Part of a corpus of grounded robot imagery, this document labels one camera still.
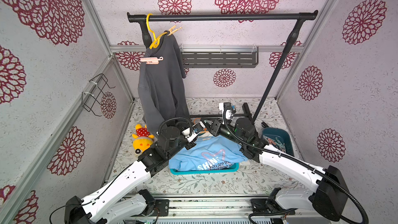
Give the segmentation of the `light blue garment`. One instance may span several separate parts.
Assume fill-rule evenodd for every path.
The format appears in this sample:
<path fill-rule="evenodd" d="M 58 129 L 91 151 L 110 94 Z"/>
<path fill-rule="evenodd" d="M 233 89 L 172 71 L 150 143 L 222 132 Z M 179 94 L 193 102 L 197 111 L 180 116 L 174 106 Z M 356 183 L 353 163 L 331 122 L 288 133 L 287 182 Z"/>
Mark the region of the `light blue garment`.
<path fill-rule="evenodd" d="M 210 171 L 228 169 L 232 165 L 246 162 L 241 146 L 222 136 L 198 139 L 196 145 L 183 148 L 169 160 L 169 168 L 177 172 Z"/>

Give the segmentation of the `dark grey t-shirt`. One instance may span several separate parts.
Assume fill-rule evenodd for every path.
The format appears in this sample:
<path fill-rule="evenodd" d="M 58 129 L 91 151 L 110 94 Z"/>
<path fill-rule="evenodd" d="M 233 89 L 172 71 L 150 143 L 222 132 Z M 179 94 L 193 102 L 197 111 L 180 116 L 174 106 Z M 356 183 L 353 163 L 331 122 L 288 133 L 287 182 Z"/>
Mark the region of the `dark grey t-shirt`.
<path fill-rule="evenodd" d="M 183 80 L 182 55 L 173 35 L 161 37 L 157 48 L 148 48 L 145 58 L 163 58 L 158 64 L 141 63 L 138 95 L 147 130 L 157 135 L 160 124 L 174 117 L 190 117 Z"/>

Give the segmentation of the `pink clothespin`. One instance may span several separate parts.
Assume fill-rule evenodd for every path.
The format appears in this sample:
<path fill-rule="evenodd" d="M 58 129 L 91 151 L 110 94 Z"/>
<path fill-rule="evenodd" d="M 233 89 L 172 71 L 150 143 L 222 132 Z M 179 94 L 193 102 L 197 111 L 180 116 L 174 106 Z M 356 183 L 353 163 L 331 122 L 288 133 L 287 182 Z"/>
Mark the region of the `pink clothespin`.
<path fill-rule="evenodd" d="M 142 63 L 146 63 L 148 65 L 157 65 L 160 63 L 160 61 L 163 61 L 163 57 L 147 57 L 147 58 L 140 58 L 140 61 Z"/>

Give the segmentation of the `yellow plastic hanger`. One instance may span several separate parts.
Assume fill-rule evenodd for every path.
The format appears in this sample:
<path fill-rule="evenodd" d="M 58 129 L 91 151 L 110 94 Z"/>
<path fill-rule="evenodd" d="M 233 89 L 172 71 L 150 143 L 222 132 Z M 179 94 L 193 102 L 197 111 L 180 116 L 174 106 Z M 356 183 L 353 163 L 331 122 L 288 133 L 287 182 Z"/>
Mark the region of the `yellow plastic hanger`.
<path fill-rule="evenodd" d="M 150 16 L 152 16 L 151 13 L 149 13 L 146 17 L 146 26 L 147 26 L 149 33 L 151 33 L 153 36 L 153 41 L 149 46 L 149 49 L 152 49 L 152 48 L 157 48 L 160 44 L 161 37 L 164 35 L 170 34 L 170 31 L 164 31 L 162 34 L 160 34 L 158 37 L 156 37 L 155 32 L 150 28 L 150 25 L 149 25 L 149 17 Z"/>

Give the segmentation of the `beige clothespin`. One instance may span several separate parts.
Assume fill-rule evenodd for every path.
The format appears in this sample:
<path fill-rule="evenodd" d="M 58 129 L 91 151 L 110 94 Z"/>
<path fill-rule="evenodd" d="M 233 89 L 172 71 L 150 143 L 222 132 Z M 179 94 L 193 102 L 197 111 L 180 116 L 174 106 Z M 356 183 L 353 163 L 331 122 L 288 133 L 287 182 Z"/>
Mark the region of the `beige clothespin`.
<path fill-rule="evenodd" d="M 182 29 L 182 27 L 178 28 L 176 25 L 172 26 L 168 32 L 169 32 L 169 36 L 173 35 L 174 33 L 176 33 L 177 31 L 179 31 L 180 29 Z"/>

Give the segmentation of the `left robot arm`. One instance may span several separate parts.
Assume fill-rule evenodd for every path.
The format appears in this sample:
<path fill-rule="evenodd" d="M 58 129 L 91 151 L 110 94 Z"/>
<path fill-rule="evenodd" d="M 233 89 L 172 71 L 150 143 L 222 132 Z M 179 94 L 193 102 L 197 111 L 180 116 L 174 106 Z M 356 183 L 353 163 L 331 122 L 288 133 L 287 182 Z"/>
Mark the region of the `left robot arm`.
<path fill-rule="evenodd" d="M 104 187 L 82 199 L 69 199 L 65 207 L 64 222 L 115 224 L 129 216 L 151 214 L 155 199 L 148 190 L 140 190 L 130 200 L 124 200 L 123 197 L 162 171 L 169 160 L 182 149 L 194 147 L 195 140 L 202 130 L 200 124 L 184 131 L 178 127 L 164 128 L 156 142 Z"/>

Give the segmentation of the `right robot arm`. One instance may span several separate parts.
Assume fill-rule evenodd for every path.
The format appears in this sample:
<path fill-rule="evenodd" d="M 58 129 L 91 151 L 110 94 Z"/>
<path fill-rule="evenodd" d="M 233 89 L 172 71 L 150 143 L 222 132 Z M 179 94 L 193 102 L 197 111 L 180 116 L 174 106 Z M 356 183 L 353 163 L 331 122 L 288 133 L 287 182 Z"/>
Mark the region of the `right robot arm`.
<path fill-rule="evenodd" d="M 343 210 L 348 200 L 355 202 L 356 199 L 349 192 L 339 169 L 333 166 L 327 169 L 317 167 L 275 148 L 259 138 L 255 126 L 247 118 L 239 118 L 235 126 L 220 119 L 202 118 L 201 123 L 213 136 L 220 135 L 239 144 L 240 151 L 249 160 L 271 166 L 307 188 L 298 192 L 274 189 L 264 206 L 250 214 L 250 217 L 282 216 L 298 209 L 309 209 L 334 222 L 352 222 L 343 216 Z"/>

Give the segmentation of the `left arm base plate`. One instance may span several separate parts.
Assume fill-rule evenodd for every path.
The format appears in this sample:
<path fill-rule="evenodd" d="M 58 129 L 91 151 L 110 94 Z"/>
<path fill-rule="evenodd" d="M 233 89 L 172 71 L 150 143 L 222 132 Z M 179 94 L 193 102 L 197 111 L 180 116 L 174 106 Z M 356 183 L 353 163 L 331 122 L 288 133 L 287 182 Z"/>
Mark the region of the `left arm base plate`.
<path fill-rule="evenodd" d="M 147 203 L 145 200 L 128 200 L 129 209 L 132 217 L 164 217 L 169 214 L 170 200 L 155 199 L 154 202 Z"/>

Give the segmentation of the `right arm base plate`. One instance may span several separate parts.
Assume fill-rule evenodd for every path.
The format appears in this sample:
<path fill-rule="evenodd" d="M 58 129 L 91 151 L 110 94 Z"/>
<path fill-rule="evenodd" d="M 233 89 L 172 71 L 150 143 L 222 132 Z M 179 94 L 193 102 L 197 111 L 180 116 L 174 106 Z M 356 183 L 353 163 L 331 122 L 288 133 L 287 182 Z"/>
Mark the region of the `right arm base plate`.
<path fill-rule="evenodd" d="M 249 217 L 253 216 L 277 216 L 285 214 L 295 214 L 296 208 L 284 209 L 279 206 L 275 200 L 259 198 L 250 200 L 252 213 Z"/>

